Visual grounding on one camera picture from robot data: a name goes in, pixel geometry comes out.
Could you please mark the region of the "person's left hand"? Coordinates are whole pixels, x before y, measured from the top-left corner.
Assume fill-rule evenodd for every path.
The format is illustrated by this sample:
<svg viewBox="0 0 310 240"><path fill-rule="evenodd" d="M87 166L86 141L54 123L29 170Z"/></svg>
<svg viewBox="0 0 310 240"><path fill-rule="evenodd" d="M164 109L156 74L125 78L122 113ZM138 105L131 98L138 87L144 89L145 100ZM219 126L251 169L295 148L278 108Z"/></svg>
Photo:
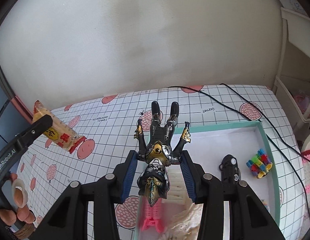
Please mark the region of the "person's left hand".
<svg viewBox="0 0 310 240"><path fill-rule="evenodd" d="M18 179L17 174L10 175L12 182L12 196L16 204L17 211L0 209L0 218L8 226L15 224L19 219L27 224L32 224L35 221L35 215L30 211L27 206L28 197L26 196L25 186L22 180Z"/></svg>

